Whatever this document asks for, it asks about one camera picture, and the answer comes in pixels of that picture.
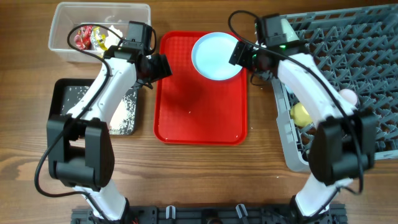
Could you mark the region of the green bowl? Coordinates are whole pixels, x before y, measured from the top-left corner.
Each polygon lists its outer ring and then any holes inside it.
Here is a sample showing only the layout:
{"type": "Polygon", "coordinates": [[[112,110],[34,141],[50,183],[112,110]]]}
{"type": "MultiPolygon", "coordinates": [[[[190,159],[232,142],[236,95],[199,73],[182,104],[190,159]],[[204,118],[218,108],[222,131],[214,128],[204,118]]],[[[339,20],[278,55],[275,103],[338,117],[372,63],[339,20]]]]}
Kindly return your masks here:
{"type": "Polygon", "coordinates": [[[290,25],[287,19],[281,19],[282,31],[286,35],[287,42],[293,42],[299,40],[294,29],[290,25]]]}

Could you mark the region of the yellow clear candy wrapper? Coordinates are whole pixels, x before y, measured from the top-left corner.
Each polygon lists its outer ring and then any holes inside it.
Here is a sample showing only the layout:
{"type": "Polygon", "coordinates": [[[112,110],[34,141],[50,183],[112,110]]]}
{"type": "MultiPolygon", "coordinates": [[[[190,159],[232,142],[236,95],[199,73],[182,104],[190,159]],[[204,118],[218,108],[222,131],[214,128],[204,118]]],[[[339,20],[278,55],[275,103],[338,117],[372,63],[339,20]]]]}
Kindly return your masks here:
{"type": "Polygon", "coordinates": [[[94,27],[91,31],[90,42],[92,50],[104,52],[108,48],[105,46],[106,36],[101,33],[99,27],[94,27]]]}

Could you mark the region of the red snack wrapper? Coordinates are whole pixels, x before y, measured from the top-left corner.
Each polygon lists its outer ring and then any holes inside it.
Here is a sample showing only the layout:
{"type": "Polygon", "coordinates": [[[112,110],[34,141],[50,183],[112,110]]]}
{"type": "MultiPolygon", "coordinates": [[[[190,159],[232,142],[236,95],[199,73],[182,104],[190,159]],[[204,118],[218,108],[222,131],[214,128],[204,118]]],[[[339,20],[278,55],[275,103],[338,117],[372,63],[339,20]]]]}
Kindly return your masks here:
{"type": "Polygon", "coordinates": [[[93,26],[83,26],[77,30],[77,34],[74,37],[75,45],[80,50],[89,50],[91,46],[91,33],[93,26]]]}

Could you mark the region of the light blue plate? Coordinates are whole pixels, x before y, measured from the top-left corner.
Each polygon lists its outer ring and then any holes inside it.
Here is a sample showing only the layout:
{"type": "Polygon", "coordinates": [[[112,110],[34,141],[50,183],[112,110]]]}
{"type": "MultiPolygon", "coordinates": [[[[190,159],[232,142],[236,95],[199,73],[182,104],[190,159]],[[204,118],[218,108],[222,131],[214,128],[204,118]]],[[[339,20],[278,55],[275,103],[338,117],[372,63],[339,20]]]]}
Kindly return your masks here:
{"type": "Polygon", "coordinates": [[[242,66],[229,63],[238,39],[224,32],[200,37],[192,48],[192,64],[203,77],[223,81],[235,77],[242,66]]]}

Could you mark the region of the yellow plastic cup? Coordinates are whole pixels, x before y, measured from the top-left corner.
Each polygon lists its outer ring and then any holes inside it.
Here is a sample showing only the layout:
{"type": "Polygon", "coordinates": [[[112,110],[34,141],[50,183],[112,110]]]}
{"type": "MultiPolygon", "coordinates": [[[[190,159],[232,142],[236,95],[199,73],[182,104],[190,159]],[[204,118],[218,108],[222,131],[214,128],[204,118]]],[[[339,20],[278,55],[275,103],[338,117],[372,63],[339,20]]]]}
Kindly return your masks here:
{"type": "Polygon", "coordinates": [[[301,103],[295,104],[290,109],[290,117],[293,119],[294,124],[299,127],[306,127],[312,123],[312,119],[301,103]]]}

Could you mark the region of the white rice grains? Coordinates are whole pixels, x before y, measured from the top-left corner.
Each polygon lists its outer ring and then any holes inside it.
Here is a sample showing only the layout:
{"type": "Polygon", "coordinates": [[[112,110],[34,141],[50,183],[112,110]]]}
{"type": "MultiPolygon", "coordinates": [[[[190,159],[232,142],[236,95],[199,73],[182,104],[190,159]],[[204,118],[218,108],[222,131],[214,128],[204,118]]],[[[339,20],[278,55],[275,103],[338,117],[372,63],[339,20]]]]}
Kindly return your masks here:
{"type": "MultiPolygon", "coordinates": [[[[66,86],[63,90],[60,114],[65,115],[88,91],[88,86],[66,86]]],[[[137,90],[129,89],[120,101],[109,124],[111,135],[130,135],[135,129],[137,90]]]]}

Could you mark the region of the pink plastic cup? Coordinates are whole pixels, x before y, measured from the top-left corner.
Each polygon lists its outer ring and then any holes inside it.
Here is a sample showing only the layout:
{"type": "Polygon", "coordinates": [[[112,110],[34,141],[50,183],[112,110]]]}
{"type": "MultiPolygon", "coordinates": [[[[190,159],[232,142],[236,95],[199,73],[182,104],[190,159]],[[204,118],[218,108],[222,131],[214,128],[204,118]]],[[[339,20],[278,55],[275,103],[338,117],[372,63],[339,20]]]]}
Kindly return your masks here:
{"type": "Polygon", "coordinates": [[[354,106],[358,106],[359,105],[359,98],[357,96],[357,94],[350,89],[342,89],[339,91],[339,94],[349,103],[351,103],[354,106]]]}

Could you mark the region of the white tissue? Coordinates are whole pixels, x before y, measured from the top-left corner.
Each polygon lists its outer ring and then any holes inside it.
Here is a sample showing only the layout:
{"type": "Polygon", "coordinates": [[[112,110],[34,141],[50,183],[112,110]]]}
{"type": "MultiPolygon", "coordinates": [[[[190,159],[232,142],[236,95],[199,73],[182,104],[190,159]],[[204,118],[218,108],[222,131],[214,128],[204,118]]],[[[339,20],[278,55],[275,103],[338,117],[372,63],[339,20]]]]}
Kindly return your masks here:
{"type": "Polygon", "coordinates": [[[111,26],[108,30],[108,35],[105,38],[105,47],[108,49],[112,45],[118,45],[120,41],[120,38],[118,36],[122,37],[123,33],[119,29],[116,29],[114,26],[111,26]]]}

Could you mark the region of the light blue bowl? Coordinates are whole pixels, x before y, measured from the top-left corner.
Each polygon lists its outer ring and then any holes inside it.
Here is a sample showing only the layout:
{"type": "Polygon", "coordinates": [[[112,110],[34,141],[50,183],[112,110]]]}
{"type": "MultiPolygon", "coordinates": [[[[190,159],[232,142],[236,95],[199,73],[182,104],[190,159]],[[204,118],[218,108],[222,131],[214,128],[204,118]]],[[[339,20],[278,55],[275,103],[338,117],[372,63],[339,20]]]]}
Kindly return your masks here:
{"type": "Polygon", "coordinates": [[[288,94],[292,94],[293,93],[293,91],[287,85],[285,86],[285,89],[286,89],[288,94]]]}

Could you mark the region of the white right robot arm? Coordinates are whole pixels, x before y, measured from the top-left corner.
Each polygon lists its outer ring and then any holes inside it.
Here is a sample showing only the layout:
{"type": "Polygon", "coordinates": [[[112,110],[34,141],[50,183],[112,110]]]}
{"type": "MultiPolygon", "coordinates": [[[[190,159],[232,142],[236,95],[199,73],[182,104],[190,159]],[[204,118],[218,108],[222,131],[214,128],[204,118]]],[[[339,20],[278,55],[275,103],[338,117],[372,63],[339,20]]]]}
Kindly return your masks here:
{"type": "Polygon", "coordinates": [[[289,221],[323,218],[341,190],[359,195],[375,163],[377,118],[344,99],[318,69],[305,41],[288,38],[279,14],[255,16],[257,42],[240,37],[230,64],[271,72],[303,104],[316,129],[307,159],[310,177],[290,200],[289,221]]]}

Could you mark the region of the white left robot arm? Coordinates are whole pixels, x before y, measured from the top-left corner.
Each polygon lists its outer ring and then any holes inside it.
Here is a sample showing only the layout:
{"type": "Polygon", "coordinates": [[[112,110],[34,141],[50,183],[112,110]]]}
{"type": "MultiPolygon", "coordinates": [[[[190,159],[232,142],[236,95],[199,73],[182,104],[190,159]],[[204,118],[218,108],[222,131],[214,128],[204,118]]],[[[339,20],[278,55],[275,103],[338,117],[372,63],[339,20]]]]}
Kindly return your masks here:
{"type": "Polygon", "coordinates": [[[47,121],[47,149],[34,176],[36,190],[57,198],[82,195],[91,206],[93,221],[136,223],[130,204],[112,181],[114,152],[108,126],[119,102],[135,86],[152,88],[152,83],[172,74],[165,55],[155,52],[155,30],[143,22],[131,21],[127,36],[92,57],[101,70],[83,98],[65,115],[52,114],[47,121]],[[51,178],[72,191],[51,194],[39,184],[44,162],[51,178]]]}

